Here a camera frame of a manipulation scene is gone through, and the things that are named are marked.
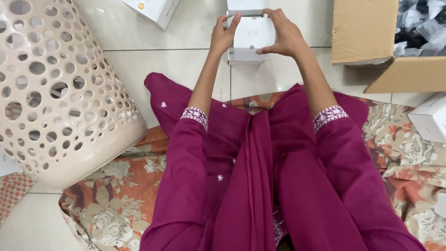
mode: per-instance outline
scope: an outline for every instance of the floral bedsheet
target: floral bedsheet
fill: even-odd
[[[283,92],[227,102],[255,114]],[[433,206],[446,192],[446,145],[421,139],[407,113],[413,108],[360,99],[369,106],[363,138],[382,173],[389,203],[429,251],[446,251],[446,219]],[[168,139],[160,127],[87,178],[65,189],[59,204],[85,250],[139,251],[150,225]]]

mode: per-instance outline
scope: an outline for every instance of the magenta dupatta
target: magenta dupatta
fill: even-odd
[[[335,93],[349,117],[315,134],[298,84],[255,116],[212,100],[206,132],[179,119],[189,89],[157,73],[145,85],[170,142],[142,251],[272,251],[286,234],[296,250],[424,250],[364,145],[363,102]]]

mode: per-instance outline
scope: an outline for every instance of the laundry basket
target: laundry basket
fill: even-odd
[[[147,127],[72,0],[0,0],[0,146],[66,188]]]

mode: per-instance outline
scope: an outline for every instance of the cardboard box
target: cardboard box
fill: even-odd
[[[446,91],[446,57],[393,56],[399,0],[334,0],[332,64],[389,63],[364,93]]]
[[[237,11],[242,18],[235,31],[234,42],[228,50],[229,65],[261,64],[266,55],[258,55],[256,51],[271,46],[276,41],[276,30],[273,21],[262,13],[266,0],[227,0],[230,18],[225,22],[229,27]]]
[[[408,117],[423,139],[446,143],[446,92],[435,94]]]
[[[123,0],[139,16],[166,30],[180,0]]]

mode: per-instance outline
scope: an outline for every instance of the small white box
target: small white box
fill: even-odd
[[[446,143],[446,92],[439,92],[408,117],[424,140]]]
[[[180,0],[123,0],[134,12],[166,30]]]
[[[271,46],[276,41],[276,30],[271,18],[262,13],[266,0],[227,0],[230,18],[225,22],[229,27],[237,11],[242,18],[234,35],[234,42],[228,50],[229,65],[261,64],[266,55],[258,55],[256,51]]]

